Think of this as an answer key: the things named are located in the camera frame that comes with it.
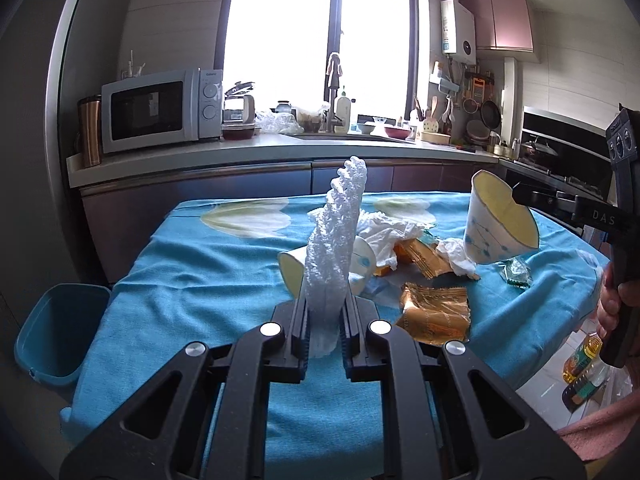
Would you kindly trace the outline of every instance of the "black backsplash panel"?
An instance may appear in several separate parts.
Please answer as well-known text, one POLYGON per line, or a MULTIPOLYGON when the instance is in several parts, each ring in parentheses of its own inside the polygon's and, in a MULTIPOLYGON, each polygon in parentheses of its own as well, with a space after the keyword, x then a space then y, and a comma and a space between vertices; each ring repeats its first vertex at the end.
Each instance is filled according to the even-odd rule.
MULTIPOLYGON (((590 150, 590 152, 606 156, 607 160, 602 160, 597 156, 591 155, 591 153, 568 146, 557 140, 538 137, 538 142, 547 143, 558 152, 558 163, 554 168, 554 173, 562 176, 573 176, 587 184, 597 186, 603 197, 606 198, 609 195, 613 171, 609 162, 607 141, 603 136, 571 124, 527 113, 524 115, 523 128, 565 140, 590 150)), ((535 136, 529 132, 522 132, 522 142, 532 140, 533 137, 535 136)), ((524 155, 524 150, 520 150, 520 157, 524 155)))

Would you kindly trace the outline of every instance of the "trash can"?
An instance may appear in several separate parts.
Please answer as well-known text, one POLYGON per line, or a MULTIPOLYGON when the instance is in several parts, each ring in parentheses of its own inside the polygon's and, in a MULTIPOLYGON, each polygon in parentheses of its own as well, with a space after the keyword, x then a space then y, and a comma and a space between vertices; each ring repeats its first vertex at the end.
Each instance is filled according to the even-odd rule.
POLYGON ((69 403, 110 293, 104 286, 84 283, 61 283, 50 288, 15 341, 14 356, 20 367, 69 403))

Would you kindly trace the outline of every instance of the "red bowl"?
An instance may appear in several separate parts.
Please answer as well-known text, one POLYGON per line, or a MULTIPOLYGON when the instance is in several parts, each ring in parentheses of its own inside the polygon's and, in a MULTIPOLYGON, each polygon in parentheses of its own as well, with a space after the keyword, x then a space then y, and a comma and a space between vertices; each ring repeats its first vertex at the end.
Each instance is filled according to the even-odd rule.
POLYGON ((405 140, 411 133, 411 130, 405 130, 404 128, 396 128, 394 126, 385 126, 385 133, 392 139, 405 140))

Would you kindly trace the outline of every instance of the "blue tablecloth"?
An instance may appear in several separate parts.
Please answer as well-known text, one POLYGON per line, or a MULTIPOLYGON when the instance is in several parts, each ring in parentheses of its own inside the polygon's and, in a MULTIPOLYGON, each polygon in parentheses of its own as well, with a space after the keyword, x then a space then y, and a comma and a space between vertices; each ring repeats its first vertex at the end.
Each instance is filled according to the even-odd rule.
MULTIPOLYGON (((276 255, 306 244, 306 213, 324 196, 200 200, 174 209, 151 238, 111 303, 88 351, 72 408, 61 413, 74 443, 96 428, 188 342, 218 346, 271 317, 290 299, 276 255)), ((367 194, 362 208, 434 220, 432 232, 462 238, 469 195, 367 194)), ((533 286, 507 285, 497 266, 468 282, 470 346, 511 386, 524 384, 593 310, 598 264, 606 258, 534 214, 540 250, 526 259, 533 286)), ((379 306, 395 321, 398 308, 379 306)), ((379 385, 350 383, 339 348, 309 362, 302 384, 273 384, 266 444, 268 479, 363 480, 382 472, 379 385)))

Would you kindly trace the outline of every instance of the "microwave knob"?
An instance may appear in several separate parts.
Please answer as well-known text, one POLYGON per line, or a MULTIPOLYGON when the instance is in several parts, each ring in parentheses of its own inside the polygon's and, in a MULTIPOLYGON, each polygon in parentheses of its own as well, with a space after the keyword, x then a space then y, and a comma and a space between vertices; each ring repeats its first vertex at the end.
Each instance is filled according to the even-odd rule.
POLYGON ((207 99, 212 99, 218 95, 218 85, 206 85, 202 90, 202 93, 207 99))
POLYGON ((218 114, 218 110, 215 106, 205 106, 202 111, 202 116, 205 119, 213 119, 218 114))

